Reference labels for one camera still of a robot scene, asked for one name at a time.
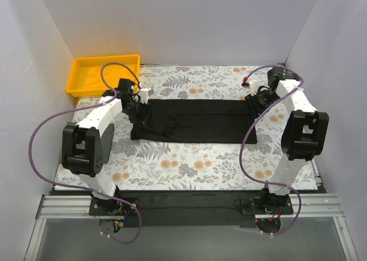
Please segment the black t shirt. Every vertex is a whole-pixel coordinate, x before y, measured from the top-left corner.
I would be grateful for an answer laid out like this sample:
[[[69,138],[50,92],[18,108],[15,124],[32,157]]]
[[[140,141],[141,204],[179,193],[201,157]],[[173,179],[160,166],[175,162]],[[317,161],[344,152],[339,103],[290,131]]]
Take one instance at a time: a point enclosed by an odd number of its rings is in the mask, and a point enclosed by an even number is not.
[[[174,143],[241,143],[255,121],[243,100],[151,99],[130,138]]]

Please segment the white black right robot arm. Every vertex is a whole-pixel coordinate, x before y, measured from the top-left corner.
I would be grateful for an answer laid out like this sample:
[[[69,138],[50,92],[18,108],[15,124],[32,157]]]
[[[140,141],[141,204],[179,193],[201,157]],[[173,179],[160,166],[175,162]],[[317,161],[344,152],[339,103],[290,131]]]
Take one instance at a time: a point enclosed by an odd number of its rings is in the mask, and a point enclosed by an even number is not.
[[[302,90],[303,79],[280,65],[270,65],[267,86],[245,77],[242,85],[250,89],[245,100],[258,118],[274,105],[283,103],[289,114],[281,137],[282,157],[272,177],[265,181],[254,204],[265,213],[290,204],[291,186],[304,165],[320,155],[326,139],[329,116],[318,111]]]

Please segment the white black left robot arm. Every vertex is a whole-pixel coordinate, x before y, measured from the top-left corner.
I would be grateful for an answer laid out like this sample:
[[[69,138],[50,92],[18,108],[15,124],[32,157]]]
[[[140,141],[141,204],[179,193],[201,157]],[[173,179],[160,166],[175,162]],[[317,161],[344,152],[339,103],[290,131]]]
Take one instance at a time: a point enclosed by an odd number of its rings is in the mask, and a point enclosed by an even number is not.
[[[80,178],[92,190],[92,195],[102,199],[102,208],[109,215],[121,211],[122,201],[116,197],[118,187],[108,178],[103,169],[108,162],[114,135],[113,120],[124,113],[134,123],[143,122],[151,88],[134,93],[134,83],[120,79],[118,87],[106,90],[98,106],[76,124],[63,129],[61,164],[63,168]]]

